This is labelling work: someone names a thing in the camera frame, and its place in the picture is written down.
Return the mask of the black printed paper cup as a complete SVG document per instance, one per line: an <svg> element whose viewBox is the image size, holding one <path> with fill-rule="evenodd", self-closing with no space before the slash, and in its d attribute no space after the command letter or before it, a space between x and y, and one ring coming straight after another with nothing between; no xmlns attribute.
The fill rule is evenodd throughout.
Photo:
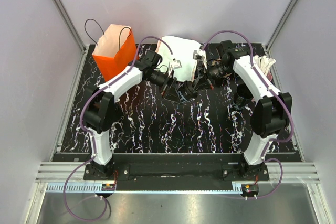
<svg viewBox="0 0 336 224"><path fill-rule="evenodd" d="M177 90L180 103L196 99L198 94L193 91L193 83L191 81L185 81Z"/></svg>

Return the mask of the orange paper bag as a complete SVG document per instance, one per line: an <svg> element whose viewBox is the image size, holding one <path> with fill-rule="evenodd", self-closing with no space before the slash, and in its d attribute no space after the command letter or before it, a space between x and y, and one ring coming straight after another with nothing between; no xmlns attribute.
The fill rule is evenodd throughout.
<svg viewBox="0 0 336 224"><path fill-rule="evenodd" d="M88 37L95 44L92 57L107 82L120 74L134 59L136 44L130 26L111 24L102 29L99 39Z"/></svg>

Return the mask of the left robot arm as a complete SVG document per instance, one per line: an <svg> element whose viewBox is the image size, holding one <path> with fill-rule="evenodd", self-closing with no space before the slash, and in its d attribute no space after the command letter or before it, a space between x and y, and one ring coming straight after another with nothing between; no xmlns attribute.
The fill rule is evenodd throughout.
<svg viewBox="0 0 336 224"><path fill-rule="evenodd" d="M161 61L159 54L149 51L141 59L134 59L120 74L101 87L86 90L88 101L80 116L80 125L88 132L91 143L91 158L86 162L86 180L107 180L117 174L113 170L109 135L113 122L121 115L117 103L122 95L135 85L149 81L160 88L162 97L173 102L180 101L177 79L173 75L182 64L173 59L167 66L167 72L162 73L157 68Z"/></svg>

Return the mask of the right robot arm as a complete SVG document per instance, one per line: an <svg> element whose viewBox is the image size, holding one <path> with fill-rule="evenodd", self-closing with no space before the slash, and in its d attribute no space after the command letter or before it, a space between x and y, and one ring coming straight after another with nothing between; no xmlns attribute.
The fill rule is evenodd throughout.
<svg viewBox="0 0 336 224"><path fill-rule="evenodd" d="M239 86L248 98L256 102L250 118L253 131L247 149L237 166L239 176L250 180L265 169L266 153L273 142L278 141L280 131L293 127L291 117L292 96L282 93L263 74L254 59L251 45L234 48L230 40L223 41L219 47L220 62L207 66L204 48L194 51L197 60L199 79L194 81L194 91L214 86L214 81L224 74L234 72L243 80Z"/></svg>

